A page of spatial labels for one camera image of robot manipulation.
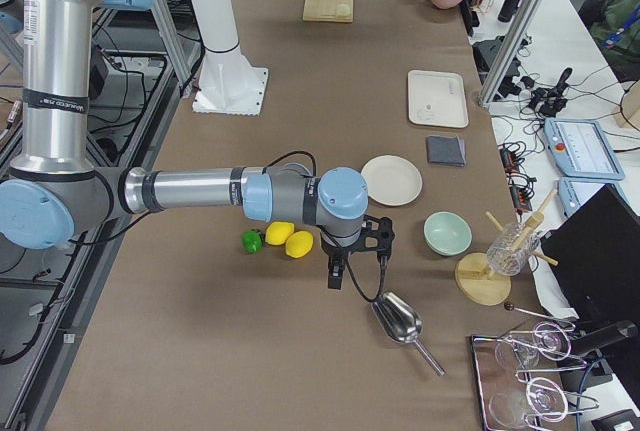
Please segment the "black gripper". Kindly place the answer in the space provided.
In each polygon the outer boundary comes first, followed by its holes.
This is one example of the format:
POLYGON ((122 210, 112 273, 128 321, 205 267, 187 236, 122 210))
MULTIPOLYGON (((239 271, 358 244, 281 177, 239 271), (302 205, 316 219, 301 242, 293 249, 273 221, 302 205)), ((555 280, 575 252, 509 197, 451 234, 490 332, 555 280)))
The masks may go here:
POLYGON ((320 226, 321 247, 328 256, 328 288, 341 289, 349 257, 355 252, 375 252, 382 270, 386 270, 395 238, 393 222, 388 217, 364 215, 359 228, 347 237, 320 226))

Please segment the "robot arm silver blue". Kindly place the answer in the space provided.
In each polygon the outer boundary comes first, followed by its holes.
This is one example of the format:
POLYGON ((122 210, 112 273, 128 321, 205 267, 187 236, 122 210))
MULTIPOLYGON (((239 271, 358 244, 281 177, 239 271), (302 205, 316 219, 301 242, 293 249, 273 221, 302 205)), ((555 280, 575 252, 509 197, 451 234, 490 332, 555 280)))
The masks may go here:
POLYGON ((387 218, 366 212, 362 175, 317 176, 299 164, 163 172, 104 168, 86 155, 92 14, 149 9, 154 0, 24 0, 22 150, 1 185, 1 232, 31 249, 61 245, 104 222, 170 208, 233 205, 253 220, 319 228, 328 285, 341 286, 356 252, 381 266, 392 252, 387 218))

